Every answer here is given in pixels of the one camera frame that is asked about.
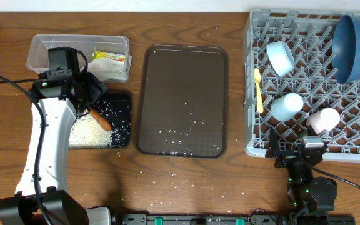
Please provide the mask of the orange carrot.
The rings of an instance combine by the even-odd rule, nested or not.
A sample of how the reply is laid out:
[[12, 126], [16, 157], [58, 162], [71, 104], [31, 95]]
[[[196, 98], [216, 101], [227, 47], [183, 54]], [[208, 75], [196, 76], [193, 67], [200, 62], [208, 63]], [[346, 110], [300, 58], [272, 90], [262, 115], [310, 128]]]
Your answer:
[[111, 131], [112, 124], [104, 117], [102, 117], [96, 110], [90, 108], [90, 115], [96, 120], [96, 122], [107, 132]]

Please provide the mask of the light blue cup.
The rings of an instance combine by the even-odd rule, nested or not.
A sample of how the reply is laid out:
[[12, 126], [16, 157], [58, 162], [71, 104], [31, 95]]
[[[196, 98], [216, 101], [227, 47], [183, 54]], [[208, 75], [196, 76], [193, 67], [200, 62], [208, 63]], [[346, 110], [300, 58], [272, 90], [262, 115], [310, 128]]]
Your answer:
[[302, 108], [303, 98], [297, 93], [286, 94], [271, 104], [272, 116], [281, 122], [291, 120]]

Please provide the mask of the pink cup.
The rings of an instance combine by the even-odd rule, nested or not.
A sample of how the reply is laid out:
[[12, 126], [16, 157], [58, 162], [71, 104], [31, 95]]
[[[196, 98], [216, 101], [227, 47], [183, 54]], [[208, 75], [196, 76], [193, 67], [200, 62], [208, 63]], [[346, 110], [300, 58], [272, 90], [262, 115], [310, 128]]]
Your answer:
[[311, 126], [316, 134], [320, 134], [335, 128], [340, 120], [340, 114], [334, 108], [327, 107], [310, 115], [306, 126]]

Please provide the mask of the yellow plastic spoon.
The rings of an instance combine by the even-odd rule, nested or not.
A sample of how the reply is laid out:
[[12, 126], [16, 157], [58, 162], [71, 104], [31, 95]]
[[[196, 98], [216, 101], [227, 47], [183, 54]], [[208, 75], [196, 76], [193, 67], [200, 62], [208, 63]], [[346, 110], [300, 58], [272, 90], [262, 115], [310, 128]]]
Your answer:
[[254, 82], [256, 85], [256, 108], [259, 113], [263, 113], [264, 106], [263, 106], [263, 99], [262, 99], [261, 88], [260, 88], [261, 73], [259, 72], [258, 68], [254, 69]]

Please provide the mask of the light blue bowl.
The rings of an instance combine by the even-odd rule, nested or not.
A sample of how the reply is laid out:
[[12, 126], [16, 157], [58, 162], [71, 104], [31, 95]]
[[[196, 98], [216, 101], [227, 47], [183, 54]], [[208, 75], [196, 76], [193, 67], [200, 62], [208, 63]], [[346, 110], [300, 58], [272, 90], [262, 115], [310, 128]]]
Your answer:
[[284, 41], [276, 41], [266, 46], [267, 56], [274, 71], [284, 77], [295, 67], [293, 54]]

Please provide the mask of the dark blue plate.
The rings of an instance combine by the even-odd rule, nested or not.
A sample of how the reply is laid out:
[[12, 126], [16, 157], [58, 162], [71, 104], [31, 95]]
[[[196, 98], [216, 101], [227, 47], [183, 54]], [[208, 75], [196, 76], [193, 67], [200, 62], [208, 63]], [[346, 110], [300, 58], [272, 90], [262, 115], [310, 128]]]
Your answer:
[[336, 25], [332, 40], [333, 68], [340, 84], [360, 78], [360, 17], [343, 15]]

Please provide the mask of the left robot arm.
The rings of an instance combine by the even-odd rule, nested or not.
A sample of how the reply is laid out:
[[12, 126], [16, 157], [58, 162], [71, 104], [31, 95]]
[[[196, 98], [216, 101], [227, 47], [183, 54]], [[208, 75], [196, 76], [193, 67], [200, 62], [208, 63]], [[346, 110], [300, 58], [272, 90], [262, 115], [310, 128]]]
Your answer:
[[0, 200], [3, 224], [110, 224], [108, 207], [83, 208], [68, 191], [69, 136], [76, 118], [107, 87], [90, 72], [40, 74], [24, 94], [32, 102], [26, 165], [13, 197]]

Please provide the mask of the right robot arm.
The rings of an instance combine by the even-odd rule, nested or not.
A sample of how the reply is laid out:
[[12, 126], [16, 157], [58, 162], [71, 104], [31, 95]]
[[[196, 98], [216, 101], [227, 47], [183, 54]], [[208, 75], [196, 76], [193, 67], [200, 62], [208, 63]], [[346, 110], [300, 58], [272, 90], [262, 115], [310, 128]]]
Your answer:
[[276, 224], [329, 224], [328, 212], [335, 208], [337, 182], [328, 177], [314, 177], [313, 166], [323, 160], [327, 144], [310, 129], [296, 149], [282, 150], [274, 128], [269, 133], [266, 158], [275, 159], [275, 168], [289, 174], [287, 195], [295, 210], [278, 216]]

